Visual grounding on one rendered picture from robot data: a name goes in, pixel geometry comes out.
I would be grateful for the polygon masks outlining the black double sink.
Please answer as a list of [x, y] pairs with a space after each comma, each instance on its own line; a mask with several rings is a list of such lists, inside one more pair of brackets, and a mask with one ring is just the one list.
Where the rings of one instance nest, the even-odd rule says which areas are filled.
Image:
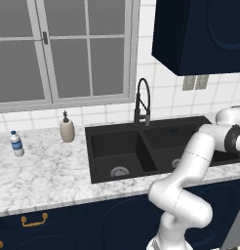
[[191, 137], [212, 123], [204, 116], [85, 129], [91, 182], [171, 173]]

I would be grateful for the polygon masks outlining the black spring tap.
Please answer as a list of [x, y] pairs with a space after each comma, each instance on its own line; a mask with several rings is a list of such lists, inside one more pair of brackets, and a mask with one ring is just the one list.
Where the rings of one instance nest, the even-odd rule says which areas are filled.
[[[147, 104], [145, 104], [140, 95], [140, 85], [144, 84], [146, 93], [147, 93]], [[150, 122], [150, 106], [151, 106], [151, 97], [150, 97], [150, 89], [148, 82], [145, 78], [141, 78], [138, 83], [138, 89], [136, 94], [136, 106], [134, 112], [134, 124], [139, 125], [143, 120], [145, 125], [148, 126]]]

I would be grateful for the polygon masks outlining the beige soap dispenser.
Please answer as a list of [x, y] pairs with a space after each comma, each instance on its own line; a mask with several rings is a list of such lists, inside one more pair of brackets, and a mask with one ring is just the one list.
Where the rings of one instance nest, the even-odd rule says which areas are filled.
[[71, 143], [75, 138], [73, 122], [67, 117], [67, 112], [63, 112], [63, 119], [60, 122], [60, 135], [65, 143]]

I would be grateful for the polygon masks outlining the grey framed window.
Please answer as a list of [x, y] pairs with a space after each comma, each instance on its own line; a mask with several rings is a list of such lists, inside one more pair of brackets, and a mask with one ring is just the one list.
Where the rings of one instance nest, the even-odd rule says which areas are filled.
[[140, 0], [0, 0], [0, 112], [132, 102], [139, 11]]

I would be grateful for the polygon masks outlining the navy base cupboard run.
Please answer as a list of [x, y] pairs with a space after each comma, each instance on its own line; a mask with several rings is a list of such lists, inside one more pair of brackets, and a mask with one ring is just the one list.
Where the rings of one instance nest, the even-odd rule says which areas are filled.
[[[240, 210], [240, 180], [191, 187], [213, 208], [203, 229], [188, 229], [194, 250], [212, 250], [224, 243]], [[0, 218], [1, 250], [145, 250], [157, 233], [163, 211], [145, 194], [48, 210], [46, 224], [24, 228], [20, 215]], [[41, 221], [42, 212], [27, 220]]]

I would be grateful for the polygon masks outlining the small water bottle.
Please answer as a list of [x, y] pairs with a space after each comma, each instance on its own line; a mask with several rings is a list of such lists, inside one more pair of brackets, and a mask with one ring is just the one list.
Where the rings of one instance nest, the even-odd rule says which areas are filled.
[[14, 150], [14, 154], [16, 157], [22, 157], [24, 155], [24, 149], [22, 147], [22, 142], [20, 136], [16, 131], [11, 132], [10, 137], [11, 145]]

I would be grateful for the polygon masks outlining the grey wall socket plate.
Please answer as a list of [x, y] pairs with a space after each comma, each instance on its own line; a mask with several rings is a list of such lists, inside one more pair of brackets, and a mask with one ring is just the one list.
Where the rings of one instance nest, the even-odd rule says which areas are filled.
[[209, 75], [204, 74], [204, 75], [198, 75], [196, 79], [196, 90], [204, 90], [207, 87], [207, 83], [209, 80]]
[[182, 89], [184, 91], [193, 90], [194, 89], [195, 79], [196, 79], [195, 75], [185, 76], [184, 79], [183, 79]]

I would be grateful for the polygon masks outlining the navy wall cupboard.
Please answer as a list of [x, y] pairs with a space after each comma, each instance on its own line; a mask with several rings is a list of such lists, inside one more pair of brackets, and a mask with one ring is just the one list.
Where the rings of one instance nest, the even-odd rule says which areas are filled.
[[157, 0], [152, 56], [178, 76], [240, 72], [240, 0]]

